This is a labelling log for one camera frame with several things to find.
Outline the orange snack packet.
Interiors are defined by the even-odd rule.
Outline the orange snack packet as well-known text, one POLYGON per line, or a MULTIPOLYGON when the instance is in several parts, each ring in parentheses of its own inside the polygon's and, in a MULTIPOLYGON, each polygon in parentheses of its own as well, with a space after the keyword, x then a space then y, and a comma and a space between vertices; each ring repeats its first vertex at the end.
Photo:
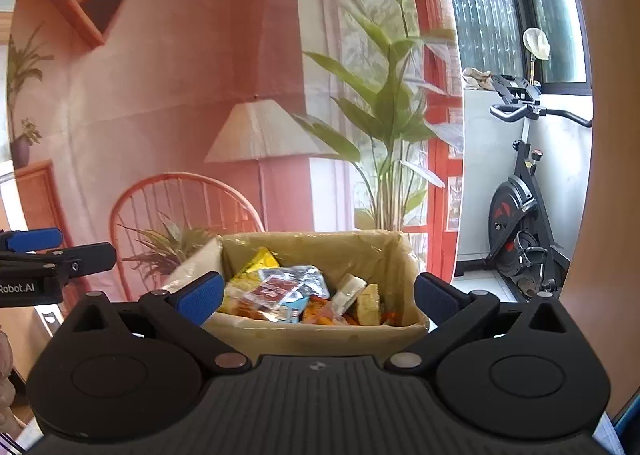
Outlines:
POLYGON ((314 325, 349 325, 357 326, 358 322, 349 315, 335 315, 332 311, 326 310, 329 301, 317 296, 311 296, 303 312, 302 322, 314 325))

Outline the printed room backdrop cloth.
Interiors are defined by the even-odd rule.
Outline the printed room backdrop cloth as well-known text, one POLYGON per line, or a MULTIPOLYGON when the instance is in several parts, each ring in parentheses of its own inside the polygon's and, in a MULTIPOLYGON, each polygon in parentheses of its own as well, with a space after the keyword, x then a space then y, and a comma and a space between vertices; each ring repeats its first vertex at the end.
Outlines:
POLYGON ((15 0, 6 94, 27 225, 119 256, 65 307, 250 231, 400 231, 451 273, 450 0, 15 0))

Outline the black exercise bike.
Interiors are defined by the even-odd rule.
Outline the black exercise bike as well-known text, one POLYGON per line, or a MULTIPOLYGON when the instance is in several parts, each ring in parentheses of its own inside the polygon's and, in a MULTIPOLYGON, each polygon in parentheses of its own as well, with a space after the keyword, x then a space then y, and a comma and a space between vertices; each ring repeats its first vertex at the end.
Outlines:
POLYGON ((454 273, 491 269, 507 279, 526 300, 537 295, 556 298, 563 287, 570 259, 555 241, 544 197, 536 178, 544 152, 528 141, 532 120, 558 116, 590 129, 592 121, 562 108, 546 108, 540 90, 527 79, 494 75, 492 86, 502 102, 492 104, 490 114, 503 123, 522 123, 522 135, 512 143, 516 153, 514 170, 500 183, 488 210, 486 256, 459 260, 454 273))

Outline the cracker packet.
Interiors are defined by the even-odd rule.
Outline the cracker packet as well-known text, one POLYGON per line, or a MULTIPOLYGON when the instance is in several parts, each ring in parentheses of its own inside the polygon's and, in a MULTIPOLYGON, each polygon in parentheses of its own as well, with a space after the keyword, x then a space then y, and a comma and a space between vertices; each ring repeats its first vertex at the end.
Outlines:
POLYGON ((346 274, 338 284, 336 293, 330 300, 333 313, 335 315, 343 315, 366 287, 367 282, 360 279, 360 277, 346 274))

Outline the wooden door panel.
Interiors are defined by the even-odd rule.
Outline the wooden door panel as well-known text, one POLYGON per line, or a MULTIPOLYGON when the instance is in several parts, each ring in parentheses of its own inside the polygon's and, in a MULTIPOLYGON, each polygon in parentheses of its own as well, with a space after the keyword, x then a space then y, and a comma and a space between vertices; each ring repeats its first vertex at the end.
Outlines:
POLYGON ((594 123, 587 199, 561 295, 611 379, 608 413, 639 390, 639 0, 582 0, 594 123))

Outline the cardboard box with yellow liner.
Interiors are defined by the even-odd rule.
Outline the cardboard box with yellow liner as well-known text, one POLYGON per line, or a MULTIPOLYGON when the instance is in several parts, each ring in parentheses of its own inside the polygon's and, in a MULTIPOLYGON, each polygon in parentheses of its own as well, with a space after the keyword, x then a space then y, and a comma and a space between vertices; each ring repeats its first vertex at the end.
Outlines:
POLYGON ((172 271, 164 288, 175 293, 208 271, 229 281, 265 247, 283 267, 318 267, 326 285, 334 289, 345 274, 378 285, 390 325, 273 324, 221 312, 203 325, 205 331, 244 353, 252 361, 263 354, 372 355, 383 361, 427 333, 428 319, 416 308, 414 281, 419 262, 408 238, 399 232, 334 233, 267 232, 221 235, 172 271))

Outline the yellow snack packet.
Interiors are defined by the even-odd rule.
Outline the yellow snack packet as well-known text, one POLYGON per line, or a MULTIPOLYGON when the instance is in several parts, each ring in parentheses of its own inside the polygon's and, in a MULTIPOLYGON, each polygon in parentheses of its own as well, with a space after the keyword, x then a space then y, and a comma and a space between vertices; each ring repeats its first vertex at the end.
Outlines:
POLYGON ((271 269, 272 267, 280 267, 280 263, 268 248, 259 247, 253 258, 232 277, 231 281, 241 281, 241 279, 246 279, 247 276, 252 276, 259 270, 271 269))

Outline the silver red snack packet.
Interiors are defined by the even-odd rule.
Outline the silver red snack packet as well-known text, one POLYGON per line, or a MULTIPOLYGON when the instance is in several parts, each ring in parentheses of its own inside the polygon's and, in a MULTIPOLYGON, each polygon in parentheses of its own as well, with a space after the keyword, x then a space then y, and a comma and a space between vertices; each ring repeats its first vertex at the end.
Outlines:
POLYGON ((313 265, 270 267, 258 271, 259 284, 241 297, 236 311, 252 319, 294 324, 312 297, 328 300, 330 291, 313 265))

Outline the white cloth on pole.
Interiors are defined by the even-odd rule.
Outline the white cloth on pole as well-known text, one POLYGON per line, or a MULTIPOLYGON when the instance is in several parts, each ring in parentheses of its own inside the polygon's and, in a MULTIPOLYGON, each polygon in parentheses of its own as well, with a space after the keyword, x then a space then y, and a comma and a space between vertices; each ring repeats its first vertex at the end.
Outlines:
POLYGON ((535 85, 536 62, 550 59, 550 44, 546 33, 538 27, 526 28, 522 39, 523 45, 529 53, 528 81, 535 85))

